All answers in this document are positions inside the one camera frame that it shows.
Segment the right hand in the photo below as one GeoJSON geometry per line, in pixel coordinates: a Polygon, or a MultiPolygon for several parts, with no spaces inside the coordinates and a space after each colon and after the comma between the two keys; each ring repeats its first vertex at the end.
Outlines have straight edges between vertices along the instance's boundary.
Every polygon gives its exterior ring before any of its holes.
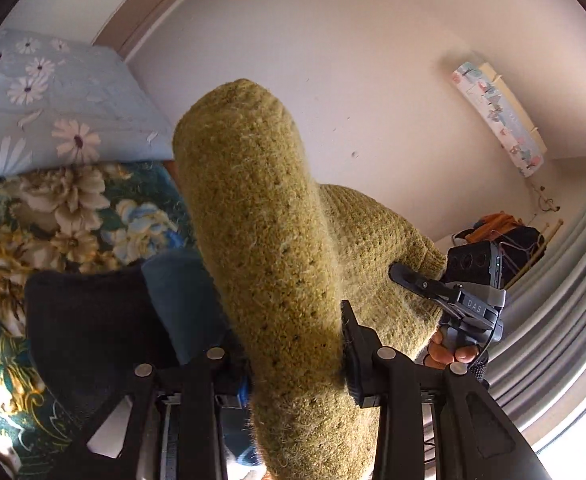
{"type": "Polygon", "coordinates": [[[427,344],[427,350],[421,358],[422,365],[436,368],[436,370],[445,370],[448,365],[454,362],[470,364],[479,354],[476,346],[461,347],[451,352],[444,346],[443,341],[444,335],[442,330],[438,328],[427,344]]]}

